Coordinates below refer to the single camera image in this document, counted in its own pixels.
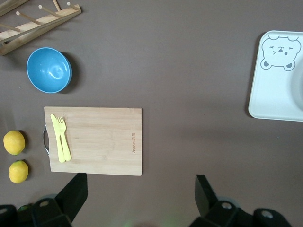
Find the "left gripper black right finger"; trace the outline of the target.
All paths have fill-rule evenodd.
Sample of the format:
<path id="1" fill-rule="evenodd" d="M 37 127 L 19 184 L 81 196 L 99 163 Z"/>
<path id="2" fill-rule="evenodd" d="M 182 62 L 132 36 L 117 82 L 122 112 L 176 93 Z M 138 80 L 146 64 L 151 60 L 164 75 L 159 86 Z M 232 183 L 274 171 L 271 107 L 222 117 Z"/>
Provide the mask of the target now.
<path id="1" fill-rule="evenodd" d="M 230 201 L 217 198 L 205 175 L 195 178 L 195 201 L 200 216 L 191 227 L 289 227 L 279 212 L 258 208 L 249 214 Z"/>

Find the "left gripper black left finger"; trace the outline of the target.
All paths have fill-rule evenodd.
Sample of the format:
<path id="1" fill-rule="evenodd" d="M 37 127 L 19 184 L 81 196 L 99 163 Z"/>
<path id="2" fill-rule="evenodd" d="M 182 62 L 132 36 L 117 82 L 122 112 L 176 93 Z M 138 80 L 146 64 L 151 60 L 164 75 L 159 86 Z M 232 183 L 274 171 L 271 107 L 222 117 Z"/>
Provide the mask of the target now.
<path id="1" fill-rule="evenodd" d="M 77 173 L 54 197 L 43 198 L 24 209 L 0 206 L 2 227 L 71 227 L 88 197 L 86 173 Z"/>

